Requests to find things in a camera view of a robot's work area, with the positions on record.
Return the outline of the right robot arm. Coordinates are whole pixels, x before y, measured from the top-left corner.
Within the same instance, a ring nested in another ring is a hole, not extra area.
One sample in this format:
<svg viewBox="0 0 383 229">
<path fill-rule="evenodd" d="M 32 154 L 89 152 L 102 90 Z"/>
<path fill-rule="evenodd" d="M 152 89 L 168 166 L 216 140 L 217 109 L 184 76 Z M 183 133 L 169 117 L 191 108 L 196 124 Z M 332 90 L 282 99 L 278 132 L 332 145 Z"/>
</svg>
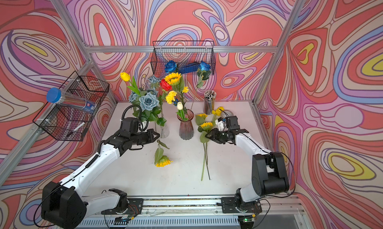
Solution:
<svg viewBox="0 0 383 229">
<path fill-rule="evenodd" d="M 236 116 L 218 118 L 216 127 L 203 139 L 217 144 L 232 144 L 252 158 L 251 183 L 237 189 L 233 198 L 222 198 L 219 205 L 225 214 L 261 212 L 260 200 L 267 196 L 287 193 L 290 182 L 281 152 L 272 152 L 255 141 L 245 129 L 241 129 Z"/>
</svg>

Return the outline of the yellow rose spray stem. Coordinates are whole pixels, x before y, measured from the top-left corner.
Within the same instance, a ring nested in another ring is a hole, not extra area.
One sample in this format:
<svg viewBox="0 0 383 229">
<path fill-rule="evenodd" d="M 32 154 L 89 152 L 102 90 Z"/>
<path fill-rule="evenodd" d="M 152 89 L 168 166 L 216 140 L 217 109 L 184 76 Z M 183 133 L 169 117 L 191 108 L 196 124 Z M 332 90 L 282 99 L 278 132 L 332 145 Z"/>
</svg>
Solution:
<svg viewBox="0 0 383 229">
<path fill-rule="evenodd" d="M 204 122 L 211 122 L 213 124 L 213 128 L 215 126 L 215 120 L 221 116 L 221 112 L 224 110 L 223 107 L 218 107 L 217 109 L 212 111 L 212 114 L 207 115 L 205 113 L 197 114 L 195 117 L 195 122 L 197 126 L 201 125 Z"/>
</svg>

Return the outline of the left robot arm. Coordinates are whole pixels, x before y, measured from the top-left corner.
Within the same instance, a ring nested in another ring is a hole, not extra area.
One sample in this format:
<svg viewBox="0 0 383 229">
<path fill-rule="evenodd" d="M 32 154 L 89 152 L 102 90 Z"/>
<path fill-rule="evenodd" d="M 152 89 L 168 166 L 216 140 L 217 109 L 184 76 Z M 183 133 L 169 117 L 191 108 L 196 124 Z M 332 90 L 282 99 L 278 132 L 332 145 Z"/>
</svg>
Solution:
<svg viewBox="0 0 383 229">
<path fill-rule="evenodd" d="M 41 218 L 63 229 L 76 228 L 85 218 L 102 211 L 122 214 L 129 209 L 127 194 L 119 189 L 85 196 L 93 181 L 125 152 L 141 150 L 160 137 L 154 129 L 143 127 L 137 118 L 125 118 L 119 130 L 103 140 L 97 152 L 77 170 L 48 183 L 42 193 Z"/>
</svg>

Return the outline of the yellow sunflower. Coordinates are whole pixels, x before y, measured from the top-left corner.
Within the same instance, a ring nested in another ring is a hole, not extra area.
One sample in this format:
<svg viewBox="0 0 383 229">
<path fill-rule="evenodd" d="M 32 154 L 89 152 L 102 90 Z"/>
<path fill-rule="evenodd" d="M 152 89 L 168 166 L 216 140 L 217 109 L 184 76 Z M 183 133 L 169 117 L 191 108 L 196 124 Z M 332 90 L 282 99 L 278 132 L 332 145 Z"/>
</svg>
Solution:
<svg viewBox="0 0 383 229">
<path fill-rule="evenodd" d="M 164 149 L 169 149 L 169 147 L 160 139 L 157 140 L 157 144 L 158 146 L 154 155 L 154 165 L 158 168 L 170 165 L 173 161 L 164 154 Z"/>
</svg>

